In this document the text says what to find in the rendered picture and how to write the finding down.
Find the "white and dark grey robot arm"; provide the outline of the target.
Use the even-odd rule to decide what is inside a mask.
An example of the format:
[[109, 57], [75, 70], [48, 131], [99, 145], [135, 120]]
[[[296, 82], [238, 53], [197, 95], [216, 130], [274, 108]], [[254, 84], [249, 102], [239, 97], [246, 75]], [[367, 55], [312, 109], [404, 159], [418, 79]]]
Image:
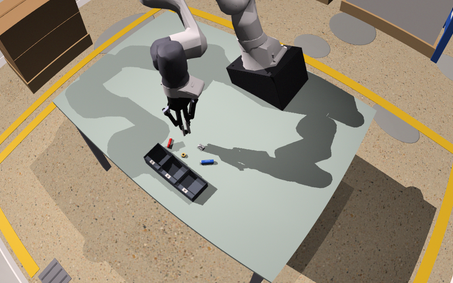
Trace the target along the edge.
[[[170, 9], [179, 15], [185, 31], [155, 40], [150, 47], [150, 54], [153, 66], [162, 76], [161, 85], [166, 96], [198, 99], [203, 92], [204, 81], [189, 75], [187, 60], [201, 57], [208, 45], [185, 0], [140, 2], [149, 8]], [[255, 0], [216, 2], [222, 12], [231, 15], [244, 68], [257, 71], [277, 66], [287, 47], [263, 32]]]

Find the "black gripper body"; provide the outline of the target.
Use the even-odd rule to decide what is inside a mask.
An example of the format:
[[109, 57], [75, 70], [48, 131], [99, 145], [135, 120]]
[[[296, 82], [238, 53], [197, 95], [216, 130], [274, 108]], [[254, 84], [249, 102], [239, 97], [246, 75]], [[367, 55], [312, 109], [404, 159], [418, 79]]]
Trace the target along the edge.
[[[184, 109], [183, 104], [187, 103], [187, 105], [190, 103], [191, 98], [170, 98], [167, 96], [168, 99], [168, 108], [170, 108], [173, 111], [177, 111], [176, 106], [180, 106], [181, 110]], [[175, 105], [175, 106], [174, 106]]]

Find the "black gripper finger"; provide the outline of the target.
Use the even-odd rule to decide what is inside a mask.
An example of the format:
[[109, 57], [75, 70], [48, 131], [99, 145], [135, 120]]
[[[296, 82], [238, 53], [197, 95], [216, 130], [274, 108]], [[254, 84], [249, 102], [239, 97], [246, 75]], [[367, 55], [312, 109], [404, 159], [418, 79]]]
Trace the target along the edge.
[[190, 123], [191, 122], [190, 122], [190, 120], [194, 119], [195, 108], [196, 108], [197, 102], [198, 102], [198, 99], [191, 98], [190, 106], [189, 106], [189, 112], [188, 112], [187, 103], [183, 104], [183, 107], [184, 107], [184, 109], [183, 109], [184, 122], [185, 122], [186, 130], [188, 131], [189, 134], [191, 134], [191, 131], [190, 131]]
[[169, 117], [169, 119], [171, 120], [171, 122], [174, 124], [175, 127], [179, 126], [183, 136], [185, 136], [186, 134], [185, 134], [185, 130], [184, 130], [183, 121], [182, 121], [182, 118], [181, 118], [181, 108], [180, 108], [180, 106], [176, 106], [177, 111], [175, 111], [175, 113], [176, 113], [177, 120], [175, 120], [173, 115], [171, 115], [170, 108], [168, 108], [168, 107], [162, 108], [163, 113], [166, 116]]

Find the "grey rack of three bins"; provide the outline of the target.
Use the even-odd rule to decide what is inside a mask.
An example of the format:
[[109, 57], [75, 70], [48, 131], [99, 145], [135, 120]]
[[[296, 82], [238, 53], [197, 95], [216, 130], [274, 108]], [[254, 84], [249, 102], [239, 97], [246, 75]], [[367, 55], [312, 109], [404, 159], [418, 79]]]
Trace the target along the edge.
[[205, 180], [159, 143], [144, 156], [144, 159], [147, 165], [192, 202], [208, 187]]

